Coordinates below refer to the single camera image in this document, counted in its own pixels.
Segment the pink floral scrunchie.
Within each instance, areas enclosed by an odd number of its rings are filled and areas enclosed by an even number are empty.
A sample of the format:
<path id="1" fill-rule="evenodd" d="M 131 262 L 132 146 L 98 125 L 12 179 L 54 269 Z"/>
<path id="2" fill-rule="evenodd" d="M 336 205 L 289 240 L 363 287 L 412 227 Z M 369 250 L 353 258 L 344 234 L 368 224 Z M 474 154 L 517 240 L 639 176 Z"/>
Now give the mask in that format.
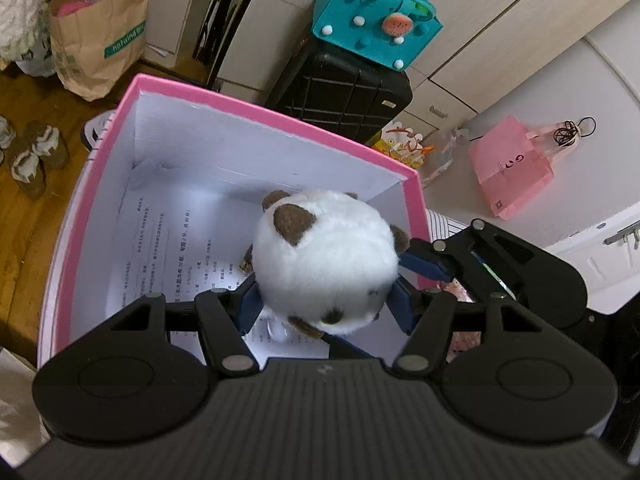
<path id="1" fill-rule="evenodd" d="M 457 280 L 453 280 L 450 283 L 439 282 L 438 287 L 444 292 L 450 292 L 464 304 L 472 304 L 473 302 L 468 292 Z M 480 323 L 476 319 L 476 314 L 469 309 L 457 312 L 454 315 L 454 324 L 452 324 L 454 331 L 452 332 L 446 357 L 447 363 L 457 359 L 460 354 L 480 345 L 482 332 L 477 330 L 478 326 L 480 326 Z"/>

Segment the white panda plush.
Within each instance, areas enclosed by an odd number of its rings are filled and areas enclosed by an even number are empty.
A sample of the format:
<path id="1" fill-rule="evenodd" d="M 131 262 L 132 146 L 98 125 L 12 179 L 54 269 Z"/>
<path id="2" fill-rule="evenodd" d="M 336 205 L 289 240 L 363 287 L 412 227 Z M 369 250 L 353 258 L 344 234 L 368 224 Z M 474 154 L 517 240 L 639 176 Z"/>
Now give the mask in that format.
<path id="1" fill-rule="evenodd" d="M 311 337 L 342 336 L 378 318 L 408 246 L 355 193 L 277 190 L 262 200 L 245 261 L 275 318 Z"/>

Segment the striped tablecloth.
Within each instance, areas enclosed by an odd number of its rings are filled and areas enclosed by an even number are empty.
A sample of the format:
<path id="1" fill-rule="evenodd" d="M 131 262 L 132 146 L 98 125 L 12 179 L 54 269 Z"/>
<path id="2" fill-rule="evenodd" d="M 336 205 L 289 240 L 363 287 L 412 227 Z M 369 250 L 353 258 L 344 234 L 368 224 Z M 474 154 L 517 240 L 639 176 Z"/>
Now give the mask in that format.
<path id="1" fill-rule="evenodd" d="M 454 234 L 468 227 L 463 222 L 454 220 L 431 209 L 427 209 L 426 216 L 431 240 L 446 240 L 446 238 L 454 236 Z"/>

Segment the pink paper bag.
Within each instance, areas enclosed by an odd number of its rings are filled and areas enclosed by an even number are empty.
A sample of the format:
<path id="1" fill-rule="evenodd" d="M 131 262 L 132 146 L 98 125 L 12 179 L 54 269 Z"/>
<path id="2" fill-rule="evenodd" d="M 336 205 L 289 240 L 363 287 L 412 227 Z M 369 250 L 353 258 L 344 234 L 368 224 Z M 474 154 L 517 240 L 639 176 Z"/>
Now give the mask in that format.
<path id="1" fill-rule="evenodd" d="M 529 129 L 513 115 L 469 147 L 469 159 L 491 213 L 508 220 L 554 178 L 553 166 L 570 154 L 579 126 L 567 120 Z"/>

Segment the white door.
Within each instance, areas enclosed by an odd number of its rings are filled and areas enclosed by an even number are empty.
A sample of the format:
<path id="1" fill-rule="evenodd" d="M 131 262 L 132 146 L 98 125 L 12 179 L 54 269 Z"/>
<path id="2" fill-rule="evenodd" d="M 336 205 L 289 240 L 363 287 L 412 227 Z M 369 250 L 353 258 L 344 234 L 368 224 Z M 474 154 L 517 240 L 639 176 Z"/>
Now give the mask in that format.
<path id="1" fill-rule="evenodd" d="M 639 204 L 547 247 L 580 273 L 588 308 L 620 310 L 639 291 Z"/>

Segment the colourful gift bag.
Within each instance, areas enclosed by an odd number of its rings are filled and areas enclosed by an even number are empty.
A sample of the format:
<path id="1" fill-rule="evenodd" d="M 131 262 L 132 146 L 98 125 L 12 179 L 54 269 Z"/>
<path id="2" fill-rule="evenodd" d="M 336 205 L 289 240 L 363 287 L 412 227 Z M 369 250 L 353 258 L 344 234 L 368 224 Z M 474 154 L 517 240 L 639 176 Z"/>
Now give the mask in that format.
<path id="1" fill-rule="evenodd" d="M 422 133 L 405 127 L 401 122 L 390 122 L 368 143 L 370 148 L 402 164 L 419 169 L 427 155 L 434 151 L 433 144 L 426 144 Z"/>

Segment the pink storage box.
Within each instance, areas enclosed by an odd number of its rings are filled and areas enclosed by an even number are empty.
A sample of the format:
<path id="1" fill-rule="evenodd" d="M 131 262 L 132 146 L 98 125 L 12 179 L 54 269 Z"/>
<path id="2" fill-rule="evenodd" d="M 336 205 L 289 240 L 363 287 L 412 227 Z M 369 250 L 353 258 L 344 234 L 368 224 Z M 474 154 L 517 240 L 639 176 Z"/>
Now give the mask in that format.
<path id="1" fill-rule="evenodd" d="M 413 169 L 263 107 L 135 76 L 58 232 L 38 362 L 148 292 L 186 301 L 236 286 L 262 199 L 305 188 L 356 193 L 409 235 L 430 235 Z"/>

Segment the black suitcase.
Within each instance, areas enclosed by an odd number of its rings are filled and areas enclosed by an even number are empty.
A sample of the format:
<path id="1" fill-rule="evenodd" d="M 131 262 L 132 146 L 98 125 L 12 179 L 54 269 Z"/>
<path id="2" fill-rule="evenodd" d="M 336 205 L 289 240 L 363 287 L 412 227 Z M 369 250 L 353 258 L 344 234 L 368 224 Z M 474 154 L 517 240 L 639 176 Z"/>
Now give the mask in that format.
<path id="1" fill-rule="evenodd" d="M 286 63 L 265 107 L 366 144 L 411 100 L 406 73 L 308 36 Z"/>

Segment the teal felt tote bag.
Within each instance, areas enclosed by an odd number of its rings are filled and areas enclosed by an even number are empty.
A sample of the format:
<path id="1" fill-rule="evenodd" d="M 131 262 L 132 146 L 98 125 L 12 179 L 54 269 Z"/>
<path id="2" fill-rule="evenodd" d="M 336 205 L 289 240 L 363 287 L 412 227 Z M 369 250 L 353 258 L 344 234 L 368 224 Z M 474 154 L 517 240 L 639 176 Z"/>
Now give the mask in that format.
<path id="1" fill-rule="evenodd" d="M 396 72 L 411 65 L 441 30 L 428 0 L 314 0 L 315 37 Z"/>

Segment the beige wardrobe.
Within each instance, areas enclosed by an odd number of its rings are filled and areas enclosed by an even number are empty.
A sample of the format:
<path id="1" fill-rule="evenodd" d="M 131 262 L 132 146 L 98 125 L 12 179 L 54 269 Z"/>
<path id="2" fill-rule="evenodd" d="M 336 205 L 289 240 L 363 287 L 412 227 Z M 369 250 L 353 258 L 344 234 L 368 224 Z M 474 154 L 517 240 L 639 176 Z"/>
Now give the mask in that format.
<path id="1" fill-rule="evenodd" d="M 241 98 L 273 87 L 306 29 L 383 53 L 439 128 L 487 110 L 630 0 L 248 0 L 217 76 Z"/>

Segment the brown paper bag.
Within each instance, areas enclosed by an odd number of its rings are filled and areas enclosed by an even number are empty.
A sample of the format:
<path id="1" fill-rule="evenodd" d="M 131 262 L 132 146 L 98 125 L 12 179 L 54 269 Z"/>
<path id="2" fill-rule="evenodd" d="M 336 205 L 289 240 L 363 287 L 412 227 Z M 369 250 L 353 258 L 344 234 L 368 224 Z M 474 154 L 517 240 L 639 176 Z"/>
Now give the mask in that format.
<path id="1" fill-rule="evenodd" d="M 64 88 L 91 102 L 107 96 L 145 46 L 149 0 L 51 0 L 53 62 Z"/>

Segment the white fluffy cardigan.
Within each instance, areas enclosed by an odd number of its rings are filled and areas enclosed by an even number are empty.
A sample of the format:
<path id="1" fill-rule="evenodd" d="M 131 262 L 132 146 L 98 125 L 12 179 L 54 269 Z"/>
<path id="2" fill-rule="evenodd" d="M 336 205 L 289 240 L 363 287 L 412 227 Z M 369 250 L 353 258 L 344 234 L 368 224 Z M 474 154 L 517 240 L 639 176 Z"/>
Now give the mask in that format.
<path id="1" fill-rule="evenodd" d="M 43 38 L 44 0 L 1 0 L 1 63 L 19 61 Z"/>

